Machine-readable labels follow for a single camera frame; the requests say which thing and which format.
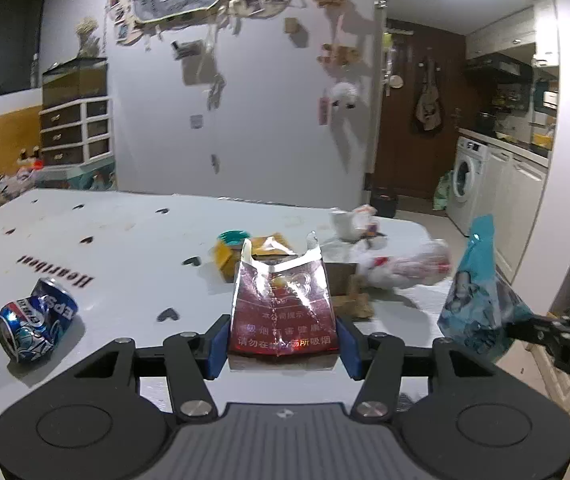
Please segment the brown cardboard piece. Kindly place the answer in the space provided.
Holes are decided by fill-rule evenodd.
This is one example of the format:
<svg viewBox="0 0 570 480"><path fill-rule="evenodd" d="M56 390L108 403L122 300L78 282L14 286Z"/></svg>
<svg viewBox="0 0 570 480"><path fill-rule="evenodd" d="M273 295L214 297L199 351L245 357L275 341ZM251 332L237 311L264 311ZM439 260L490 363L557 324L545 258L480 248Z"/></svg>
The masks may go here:
<svg viewBox="0 0 570 480"><path fill-rule="evenodd" d="M352 320L368 320L375 314L370 296L364 290L364 278L358 275L355 263L325 264L330 301L335 315Z"/></svg>

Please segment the teal snack bag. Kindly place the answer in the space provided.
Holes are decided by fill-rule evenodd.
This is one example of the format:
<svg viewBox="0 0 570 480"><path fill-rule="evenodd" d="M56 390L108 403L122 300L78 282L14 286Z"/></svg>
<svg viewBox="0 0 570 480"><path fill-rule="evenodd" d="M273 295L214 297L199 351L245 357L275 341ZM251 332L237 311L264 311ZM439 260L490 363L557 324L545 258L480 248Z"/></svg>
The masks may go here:
<svg viewBox="0 0 570 480"><path fill-rule="evenodd" d="M506 326L531 317L529 307L496 270L493 217L475 218L438 319L442 335L496 362L514 342Z"/></svg>

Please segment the crushed blue Pepsi can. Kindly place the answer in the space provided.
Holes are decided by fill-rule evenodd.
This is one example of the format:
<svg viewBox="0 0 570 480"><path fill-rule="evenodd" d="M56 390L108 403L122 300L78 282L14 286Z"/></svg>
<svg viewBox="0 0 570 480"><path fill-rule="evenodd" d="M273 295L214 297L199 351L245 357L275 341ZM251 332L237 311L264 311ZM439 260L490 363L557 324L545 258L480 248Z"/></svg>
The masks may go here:
<svg viewBox="0 0 570 480"><path fill-rule="evenodd" d="M79 312L76 300L53 278L40 278L30 296L0 309L0 345L17 364L48 358Z"/></svg>

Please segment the yellow snack box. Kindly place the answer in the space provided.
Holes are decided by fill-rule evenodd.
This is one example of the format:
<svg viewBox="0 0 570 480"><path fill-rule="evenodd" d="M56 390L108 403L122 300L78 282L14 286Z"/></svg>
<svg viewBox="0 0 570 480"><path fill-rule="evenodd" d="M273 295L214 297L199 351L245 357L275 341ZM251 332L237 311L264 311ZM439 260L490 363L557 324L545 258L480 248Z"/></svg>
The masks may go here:
<svg viewBox="0 0 570 480"><path fill-rule="evenodd" d="M252 236L244 241L242 247L230 247L224 245L218 238L213 247L213 260L222 278L227 283L234 281L240 262L251 250L253 260L266 261L268 264L279 263L283 260L296 256L280 233L267 236Z"/></svg>

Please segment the teal round lid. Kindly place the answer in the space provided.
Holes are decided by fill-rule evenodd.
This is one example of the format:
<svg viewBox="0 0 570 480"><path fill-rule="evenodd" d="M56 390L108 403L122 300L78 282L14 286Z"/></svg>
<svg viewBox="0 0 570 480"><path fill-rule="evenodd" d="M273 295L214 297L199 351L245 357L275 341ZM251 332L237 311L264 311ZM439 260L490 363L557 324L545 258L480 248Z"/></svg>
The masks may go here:
<svg viewBox="0 0 570 480"><path fill-rule="evenodd" d="M226 246L242 247L245 240L248 240L251 235L243 230L229 230L221 233L218 239Z"/></svg>

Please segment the white crumpled wrapper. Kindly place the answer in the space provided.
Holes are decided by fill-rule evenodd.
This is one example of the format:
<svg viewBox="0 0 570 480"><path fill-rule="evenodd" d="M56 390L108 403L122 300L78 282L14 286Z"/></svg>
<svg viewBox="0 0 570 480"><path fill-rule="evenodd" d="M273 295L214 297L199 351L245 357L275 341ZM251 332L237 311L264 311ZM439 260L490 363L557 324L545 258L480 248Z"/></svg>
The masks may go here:
<svg viewBox="0 0 570 480"><path fill-rule="evenodd" d="M330 221L340 242L351 244L362 250L382 249L388 238L379 229L377 210L370 205L362 205L352 210L332 208Z"/></svg>

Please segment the black floor bin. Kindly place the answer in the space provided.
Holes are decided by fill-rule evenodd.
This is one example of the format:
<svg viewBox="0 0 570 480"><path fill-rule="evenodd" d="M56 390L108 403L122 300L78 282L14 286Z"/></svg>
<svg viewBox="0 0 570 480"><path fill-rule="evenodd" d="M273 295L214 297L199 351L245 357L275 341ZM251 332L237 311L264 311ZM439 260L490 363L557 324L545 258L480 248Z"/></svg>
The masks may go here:
<svg viewBox="0 0 570 480"><path fill-rule="evenodd" d="M388 188L374 188L370 194L370 206L374 207L378 216L382 218L394 218L398 203L398 194Z"/></svg>

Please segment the white kitchen cabinets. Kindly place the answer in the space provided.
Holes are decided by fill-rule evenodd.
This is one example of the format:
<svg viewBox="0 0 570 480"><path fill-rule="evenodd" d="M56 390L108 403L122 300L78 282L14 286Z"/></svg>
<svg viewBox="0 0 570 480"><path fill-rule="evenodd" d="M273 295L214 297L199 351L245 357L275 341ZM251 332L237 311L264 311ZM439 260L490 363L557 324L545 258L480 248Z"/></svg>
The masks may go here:
<svg viewBox="0 0 570 480"><path fill-rule="evenodd" d="M509 283L524 258L546 179L547 166L505 148L488 147L477 214L493 216L495 262Z"/></svg>

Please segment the green plastic bag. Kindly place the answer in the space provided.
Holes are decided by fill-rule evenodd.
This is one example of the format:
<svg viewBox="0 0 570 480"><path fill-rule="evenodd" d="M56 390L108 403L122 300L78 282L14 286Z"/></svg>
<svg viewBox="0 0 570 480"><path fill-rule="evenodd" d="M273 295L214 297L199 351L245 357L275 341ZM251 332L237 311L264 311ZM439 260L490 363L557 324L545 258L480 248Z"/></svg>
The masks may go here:
<svg viewBox="0 0 570 480"><path fill-rule="evenodd" d="M449 203L453 171L450 170L440 177L432 198L433 211L446 211Z"/></svg>

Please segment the white washing machine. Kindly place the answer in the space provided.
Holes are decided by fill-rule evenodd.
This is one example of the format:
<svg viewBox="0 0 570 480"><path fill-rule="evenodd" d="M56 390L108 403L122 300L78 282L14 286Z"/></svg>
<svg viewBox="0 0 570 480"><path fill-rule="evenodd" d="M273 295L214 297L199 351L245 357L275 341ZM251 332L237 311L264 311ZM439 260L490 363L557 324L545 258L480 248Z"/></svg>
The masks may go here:
<svg viewBox="0 0 570 480"><path fill-rule="evenodd" d="M446 214L467 236L476 213L476 201L483 179L488 147L467 136L460 136L456 144L456 155Z"/></svg>

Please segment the hanging brown bag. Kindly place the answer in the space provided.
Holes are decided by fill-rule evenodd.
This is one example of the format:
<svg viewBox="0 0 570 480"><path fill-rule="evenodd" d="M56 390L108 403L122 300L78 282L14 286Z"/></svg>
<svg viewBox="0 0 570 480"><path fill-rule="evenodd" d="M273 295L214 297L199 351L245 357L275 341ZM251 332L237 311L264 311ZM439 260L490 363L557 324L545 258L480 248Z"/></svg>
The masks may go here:
<svg viewBox="0 0 570 480"><path fill-rule="evenodd" d="M440 67L426 55L416 66L413 126L417 133L435 136L443 128L443 105L439 89Z"/></svg>

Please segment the white drawer cabinet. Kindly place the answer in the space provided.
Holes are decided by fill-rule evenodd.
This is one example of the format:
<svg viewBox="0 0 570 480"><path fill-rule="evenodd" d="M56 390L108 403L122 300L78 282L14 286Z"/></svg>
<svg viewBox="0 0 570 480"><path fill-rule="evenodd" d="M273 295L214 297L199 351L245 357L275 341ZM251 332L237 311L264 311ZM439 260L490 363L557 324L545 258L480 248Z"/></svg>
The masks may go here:
<svg viewBox="0 0 570 480"><path fill-rule="evenodd" d="M79 166L112 155L108 96L77 99L41 110L38 116L40 154L45 166Z"/></svg>

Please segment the stuffed toys pile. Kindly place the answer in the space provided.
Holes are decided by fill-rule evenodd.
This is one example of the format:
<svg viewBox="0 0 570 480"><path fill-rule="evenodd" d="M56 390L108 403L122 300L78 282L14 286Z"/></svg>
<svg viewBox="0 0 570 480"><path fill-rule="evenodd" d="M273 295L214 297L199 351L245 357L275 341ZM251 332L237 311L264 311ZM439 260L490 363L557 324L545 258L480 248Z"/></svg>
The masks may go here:
<svg viewBox="0 0 570 480"><path fill-rule="evenodd" d="M36 175L44 167L41 150L35 146L30 155L24 148L17 160L14 174L0 174L0 206L35 187Z"/></svg>

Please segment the glass fish tank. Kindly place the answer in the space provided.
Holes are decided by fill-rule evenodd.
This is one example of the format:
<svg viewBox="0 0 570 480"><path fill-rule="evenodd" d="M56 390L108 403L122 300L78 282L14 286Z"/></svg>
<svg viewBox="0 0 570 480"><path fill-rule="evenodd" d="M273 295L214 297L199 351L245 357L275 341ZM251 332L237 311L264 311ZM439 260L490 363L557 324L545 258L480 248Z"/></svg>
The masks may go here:
<svg viewBox="0 0 570 480"><path fill-rule="evenodd" d="M106 58L72 58L56 64L42 76L42 107L106 96L107 70Z"/></svg>

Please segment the white plush wall toy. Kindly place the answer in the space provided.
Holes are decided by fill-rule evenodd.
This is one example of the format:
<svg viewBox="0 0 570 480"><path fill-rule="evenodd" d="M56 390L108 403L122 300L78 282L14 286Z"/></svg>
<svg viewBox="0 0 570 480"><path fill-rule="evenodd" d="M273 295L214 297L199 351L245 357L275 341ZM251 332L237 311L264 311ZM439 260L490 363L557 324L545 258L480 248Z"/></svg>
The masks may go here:
<svg viewBox="0 0 570 480"><path fill-rule="evenodd" d="M333 107L343 106L348 110L356 107L356 103L360 98L360 92L355 84L347 81L337 82L329 90L329 104Z"/></svg>

